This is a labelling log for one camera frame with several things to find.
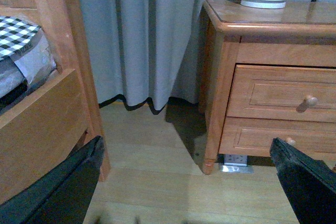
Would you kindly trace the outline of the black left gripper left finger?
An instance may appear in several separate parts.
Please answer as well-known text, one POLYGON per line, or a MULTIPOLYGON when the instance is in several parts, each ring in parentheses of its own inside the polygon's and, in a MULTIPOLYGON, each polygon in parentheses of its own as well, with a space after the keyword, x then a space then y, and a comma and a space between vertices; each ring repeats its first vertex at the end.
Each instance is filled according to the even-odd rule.
POLYGON ((104 142, 96 136, 1 204, 1 223, 83 223, 100 177, 104 142))

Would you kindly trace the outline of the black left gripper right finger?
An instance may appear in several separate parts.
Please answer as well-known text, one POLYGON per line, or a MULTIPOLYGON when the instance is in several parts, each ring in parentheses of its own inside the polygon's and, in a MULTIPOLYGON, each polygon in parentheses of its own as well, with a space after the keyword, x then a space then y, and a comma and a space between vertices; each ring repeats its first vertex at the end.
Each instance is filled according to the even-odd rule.
POLYGON ((335 223, 335 172, 280 138, 269 152, 299 223, 335 223))

